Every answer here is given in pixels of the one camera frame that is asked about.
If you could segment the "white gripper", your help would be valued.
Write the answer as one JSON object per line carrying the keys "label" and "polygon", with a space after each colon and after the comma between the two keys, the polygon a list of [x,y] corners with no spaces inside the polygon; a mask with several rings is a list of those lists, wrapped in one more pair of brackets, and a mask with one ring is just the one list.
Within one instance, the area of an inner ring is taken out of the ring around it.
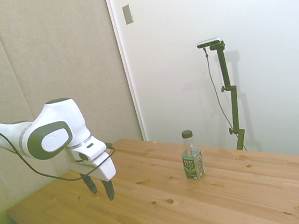
{"label": "white gripper", "polygon": [[114,200],[115,192],[111,179],[115,176],[116,170],[110,155],[106,152],[106,144],[95,143],[76,148],[66,148],[65,152],[70,160],[70,168],[81,173],[83,182],[89,190],[96,194],[97,186],[90,176],[101,179],[106,194],[110,201]]}

